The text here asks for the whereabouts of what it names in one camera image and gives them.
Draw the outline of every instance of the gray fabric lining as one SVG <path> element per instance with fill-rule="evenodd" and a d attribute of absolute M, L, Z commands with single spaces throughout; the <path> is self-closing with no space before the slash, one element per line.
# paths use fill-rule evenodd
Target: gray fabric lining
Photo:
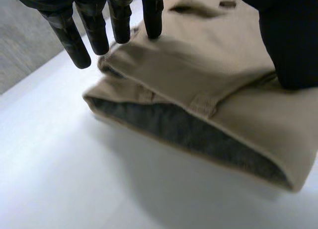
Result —
<path fill-rule="evenodd" d="M 291 188 L 285 174 L 272 161 L 191 116 L 173 104 L 140 105 L 89 98 L 96 109 L 191 153 L 216 159 L 269 182 Z"/>

